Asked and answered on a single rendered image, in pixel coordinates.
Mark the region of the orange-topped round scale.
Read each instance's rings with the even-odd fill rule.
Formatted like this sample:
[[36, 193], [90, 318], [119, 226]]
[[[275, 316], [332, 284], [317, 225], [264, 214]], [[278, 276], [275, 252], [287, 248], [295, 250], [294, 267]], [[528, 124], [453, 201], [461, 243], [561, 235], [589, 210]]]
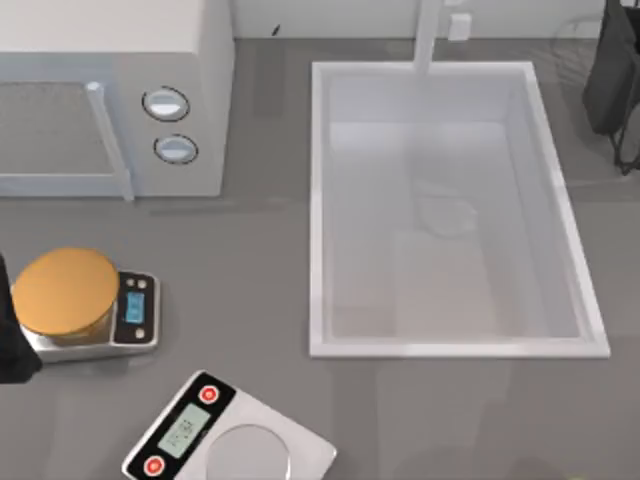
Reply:
[[102, 252], [59, 247], [10, 287], [17, 320], [45, 364], [146, 354], [159, 343], [161, 283]]

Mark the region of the small microwave knob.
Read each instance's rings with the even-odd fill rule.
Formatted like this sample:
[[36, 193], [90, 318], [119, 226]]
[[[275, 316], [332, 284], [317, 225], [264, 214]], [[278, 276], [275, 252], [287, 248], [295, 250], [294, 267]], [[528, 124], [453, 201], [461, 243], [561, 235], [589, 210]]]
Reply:
[[154, 142], [154, 153], [168, 164], [184, 165], [193, 162], [199, 154], [197, 144], [184, 135], [169, 135]]

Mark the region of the tall white tap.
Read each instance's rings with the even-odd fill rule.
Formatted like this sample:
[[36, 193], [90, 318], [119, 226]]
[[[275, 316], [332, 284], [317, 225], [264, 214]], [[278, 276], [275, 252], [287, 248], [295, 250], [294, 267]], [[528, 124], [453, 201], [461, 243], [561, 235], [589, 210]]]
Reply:
[[433, 58], [443, 0], [419, 0], [413, 67], [426, 74]]

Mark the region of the black folding stand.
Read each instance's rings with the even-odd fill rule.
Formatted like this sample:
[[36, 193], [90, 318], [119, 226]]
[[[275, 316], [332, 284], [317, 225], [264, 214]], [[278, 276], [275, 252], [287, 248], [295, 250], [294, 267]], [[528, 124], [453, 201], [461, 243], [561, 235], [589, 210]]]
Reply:
[[629, 121], [640, 107], [640, 0], [606, 0], [593, 65], [582, 102], [592, 131], [606, 136], [624, 176], [640, 171], [640, 148], [623, 159]]

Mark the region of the white wall socket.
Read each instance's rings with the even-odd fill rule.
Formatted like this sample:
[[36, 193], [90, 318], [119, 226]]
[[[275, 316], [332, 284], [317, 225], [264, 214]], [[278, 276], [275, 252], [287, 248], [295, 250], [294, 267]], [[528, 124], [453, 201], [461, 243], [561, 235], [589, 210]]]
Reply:
[[453, 13], [450, 16], [448, 40], [464, 42], [471, 37], [472, 15], [469, 13]]

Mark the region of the pale microwave oven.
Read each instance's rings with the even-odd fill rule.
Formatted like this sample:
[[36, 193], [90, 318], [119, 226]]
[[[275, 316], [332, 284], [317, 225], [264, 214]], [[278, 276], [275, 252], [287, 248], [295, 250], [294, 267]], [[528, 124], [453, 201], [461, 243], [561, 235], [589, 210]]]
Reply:
[[[121, 197], [85, 92], [105, 100], [135, 199], [221, 191], [235, 48], [229, 0], [0, 0], [0, 197]], [[182, 92], [160, 122], [145, 92]], [[154, 142], [184, 135], [198, 157], [168, 164]]]

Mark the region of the white sink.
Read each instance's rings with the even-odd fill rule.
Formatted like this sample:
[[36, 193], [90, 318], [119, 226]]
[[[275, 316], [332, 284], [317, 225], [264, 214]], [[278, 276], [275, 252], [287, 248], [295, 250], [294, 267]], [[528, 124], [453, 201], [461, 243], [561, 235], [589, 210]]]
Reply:
[[534, 66], [316, 62], [309, 352], [611, 354]]

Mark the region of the flat silver kitchen scale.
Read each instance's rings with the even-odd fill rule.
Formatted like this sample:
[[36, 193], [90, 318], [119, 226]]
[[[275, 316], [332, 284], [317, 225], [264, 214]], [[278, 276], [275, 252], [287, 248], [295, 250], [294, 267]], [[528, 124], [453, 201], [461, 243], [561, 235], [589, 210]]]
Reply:
[[329, 441], [211, 375], [194, 372], [125, 457], [128, 480], [323, 480]]

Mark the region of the large microwave knob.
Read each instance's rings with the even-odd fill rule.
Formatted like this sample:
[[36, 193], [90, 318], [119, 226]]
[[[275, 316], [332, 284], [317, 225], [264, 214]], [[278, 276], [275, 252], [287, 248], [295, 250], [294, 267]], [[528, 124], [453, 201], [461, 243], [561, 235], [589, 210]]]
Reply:
[[142, 96], [145, 112], [160, 122], [177, 122], [185, 118], [190, 111], [188, 98], [179, 90], [163, 86]]

